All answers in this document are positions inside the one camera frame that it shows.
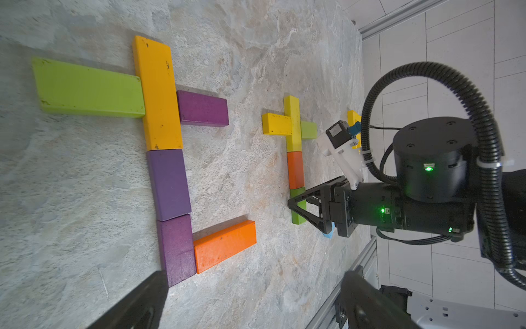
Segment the purple block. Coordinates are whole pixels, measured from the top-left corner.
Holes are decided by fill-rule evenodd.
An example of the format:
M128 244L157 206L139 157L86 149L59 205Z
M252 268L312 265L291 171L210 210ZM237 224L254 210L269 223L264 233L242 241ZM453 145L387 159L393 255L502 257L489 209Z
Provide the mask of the purple block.
M160 263L171 288L197 273L190 215L157 222Z
M191 213L183 150L148 151L147 163L157 220L165 222Z
M182 125L226 127L230 124L227 100L179 90L178 107Z

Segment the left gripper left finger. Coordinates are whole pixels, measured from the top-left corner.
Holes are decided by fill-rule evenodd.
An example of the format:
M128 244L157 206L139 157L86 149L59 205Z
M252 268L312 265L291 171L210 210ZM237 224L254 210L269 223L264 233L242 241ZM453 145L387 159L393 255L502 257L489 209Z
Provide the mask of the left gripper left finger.
M88 328L159 328L167 295L167 273L156 271Z

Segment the red-orange block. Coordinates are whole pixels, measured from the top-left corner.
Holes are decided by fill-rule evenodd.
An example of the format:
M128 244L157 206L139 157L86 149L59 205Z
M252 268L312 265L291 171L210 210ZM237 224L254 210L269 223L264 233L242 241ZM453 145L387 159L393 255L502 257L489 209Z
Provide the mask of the red-orange block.
M300 189L304 187L305 181L302 151L288 152L287 163L290 189Z

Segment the lime green small block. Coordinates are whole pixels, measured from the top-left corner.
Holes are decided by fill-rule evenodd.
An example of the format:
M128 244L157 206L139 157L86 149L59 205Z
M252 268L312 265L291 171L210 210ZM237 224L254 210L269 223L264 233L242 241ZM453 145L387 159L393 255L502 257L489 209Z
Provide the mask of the lime green small block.
M138 76L37 57L32 68L43 112L135 119L146 114Z

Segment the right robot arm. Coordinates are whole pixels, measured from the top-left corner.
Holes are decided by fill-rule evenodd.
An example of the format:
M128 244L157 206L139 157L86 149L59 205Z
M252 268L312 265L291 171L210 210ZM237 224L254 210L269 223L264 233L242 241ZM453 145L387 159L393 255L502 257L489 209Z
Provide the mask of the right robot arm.
M432 117L398 129L385 151L394 157L396 174L386 175L370 146L371 113L387 86L411 77L449 89L467 118ZM504 171L497 122L460 71L435 62L397 67L373 85L360 122L339 121L317 141L343 174L288 200L290 210L317 230L349 237L357 226L371 226L388 241L397 230L423 233L415 246L459 242L476 230L482 257L525 288L525 171Z

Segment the amber long block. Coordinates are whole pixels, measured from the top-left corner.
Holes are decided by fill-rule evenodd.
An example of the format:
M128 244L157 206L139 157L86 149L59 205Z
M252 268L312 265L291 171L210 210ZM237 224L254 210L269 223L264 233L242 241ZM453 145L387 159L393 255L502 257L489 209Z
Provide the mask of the amber long block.
M142 118L147 150L184 147L171 48L142 36L132 44L145 102Z

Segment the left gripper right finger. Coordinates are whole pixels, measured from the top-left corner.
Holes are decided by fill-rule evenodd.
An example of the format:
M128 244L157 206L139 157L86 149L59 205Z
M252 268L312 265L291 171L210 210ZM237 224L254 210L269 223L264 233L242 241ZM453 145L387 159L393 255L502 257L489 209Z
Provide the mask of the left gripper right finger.
M355 271L347 271L342 279L340 302L350 328L419 328Z

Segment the orange long block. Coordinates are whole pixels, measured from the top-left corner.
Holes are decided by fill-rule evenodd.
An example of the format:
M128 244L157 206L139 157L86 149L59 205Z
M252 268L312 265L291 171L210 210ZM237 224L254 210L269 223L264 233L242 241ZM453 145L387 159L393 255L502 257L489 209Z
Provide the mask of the orange long block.
M194 241L198 274L257 244L256 222L246 220Z

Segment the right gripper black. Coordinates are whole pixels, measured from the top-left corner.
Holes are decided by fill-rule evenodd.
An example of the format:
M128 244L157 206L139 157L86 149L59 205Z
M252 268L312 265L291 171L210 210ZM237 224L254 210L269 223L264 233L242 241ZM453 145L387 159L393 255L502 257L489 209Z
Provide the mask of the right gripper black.
M316 206L319 214L301 208L302 202ZM333 232L332 222L340 237L350 237L359 225L389 232L405 228L404 197L397 187L361 183L352 190L343 175L291 197L288 207L323 234Z

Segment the yellow short block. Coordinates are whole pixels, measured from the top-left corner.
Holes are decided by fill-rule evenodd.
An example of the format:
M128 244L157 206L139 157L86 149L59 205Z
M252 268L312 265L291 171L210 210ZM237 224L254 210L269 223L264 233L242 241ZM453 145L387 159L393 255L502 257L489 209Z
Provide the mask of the yellow short block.
M291 136L292 120L289 116L265 113L262 115L263 134L271 136Z

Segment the yellow long block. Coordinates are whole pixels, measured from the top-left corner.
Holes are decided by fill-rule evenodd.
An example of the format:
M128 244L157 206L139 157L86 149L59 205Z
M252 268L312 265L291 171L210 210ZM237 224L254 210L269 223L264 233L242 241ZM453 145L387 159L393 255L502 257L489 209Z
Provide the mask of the yellow long block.
M302 138L301 138L301 117L299 99L294 96L286 96L284 98L284 112L290 117L291 135L286 136L286 150L287 152L301 152Z

